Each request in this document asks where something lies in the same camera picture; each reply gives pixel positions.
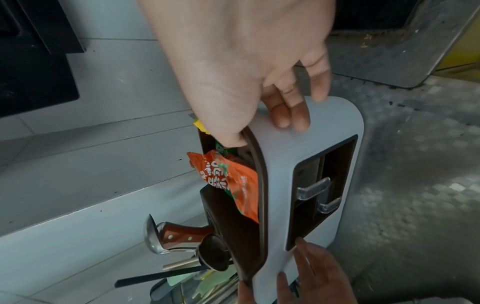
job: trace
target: wooden knife handle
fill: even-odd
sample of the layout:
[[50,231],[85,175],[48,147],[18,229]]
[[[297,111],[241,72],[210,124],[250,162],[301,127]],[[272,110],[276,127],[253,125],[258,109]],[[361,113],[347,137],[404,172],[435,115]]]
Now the wooden knife handle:
[[212,226],[190,227],[165,222],[158,232],[158,240],[162,247],[167,250],[176,247],[196,248],[207,234],[214,232]]

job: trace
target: finger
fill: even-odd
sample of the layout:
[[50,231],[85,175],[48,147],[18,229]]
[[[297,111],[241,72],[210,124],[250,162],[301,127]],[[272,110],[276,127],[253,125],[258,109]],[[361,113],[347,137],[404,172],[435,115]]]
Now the finger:
[[306,257],[308,260],[310,267],[315,275],[315,280],[318,286],[323,286],[329,282],[329,277],[327,276],[327,272],[324,269],[323,264],[315,258],[313,254],[309,252],[307,249],[307,242],[299,237],[295,240],[295,245],[300,250],[300,252]]
[[298,269],[298,276],[300,277],[302,288],[305,291],[314,290],[317,286],[315,282],[315,275],[309,263],[307,262],[307,259],[298,249],[295,249],[293,251],[293,257],[295,258],[296,267]]
[[250,288],[241,281],[238,283],[238,304],[254,304],[254,294]]
[[274,125],[282,129],[290,125],[290,111],[280,91],[275,86],[272,85],[263,88],[261,100],[270,112],[270,117]]
[[216,132],[214,137],[226,148],[242,147],[247,145],[245,138],[240,133],[222,134]]
[[299,84],[293,69],[286,71],[276,82],[275,86],[290,108],[291,124],[297,131],[305,131],[310,126],[310,114],[305,98],[300,92]]
[[308,52],[301,63],[310,76],[311,97],[317,102],[325,101],[332,84],[332,71],[325,44]]
[[290,303],[294,299],[294,295],[290,291],[287,275],[284,272],[280,272],[276,277],[276,288],[278,304]]
[[314,256],[317,262],[322,265],[330,281],[340,279],[348,282],[347,276],[330,252],[325,248],[312,243],[308,243],[306,248]]

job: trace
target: snack wrapper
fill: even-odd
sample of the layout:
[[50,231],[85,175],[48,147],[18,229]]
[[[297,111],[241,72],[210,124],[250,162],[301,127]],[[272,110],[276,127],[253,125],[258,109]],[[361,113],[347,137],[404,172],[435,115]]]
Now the snack wrapper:
[[259,178],[254,170],[236,162],[238,157],[223,157],[215,150],[205,155],[189,152],[187,156],[205,182],[230,192],[240,213],[259,222]]

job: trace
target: black utensil handle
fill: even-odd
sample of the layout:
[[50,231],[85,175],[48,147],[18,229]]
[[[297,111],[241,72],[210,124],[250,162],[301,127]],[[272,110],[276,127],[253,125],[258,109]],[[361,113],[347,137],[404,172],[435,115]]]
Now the black utensil handle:
[[160,279],[168,278],[171,276],[188,274],[188,273],[193,273],[193,272],[198,272],[198,271],[208,270],[208,269],[210,269],[210,267],[208,267],[207,265],[200,265],[200,266],[189,267],[184,269],[176,269],[176,270],[152,273],[147,275],[128,277],[128,278],[123,278],[116,281],[114,286],[115,288],[120,288],[120,287],[160,280]]

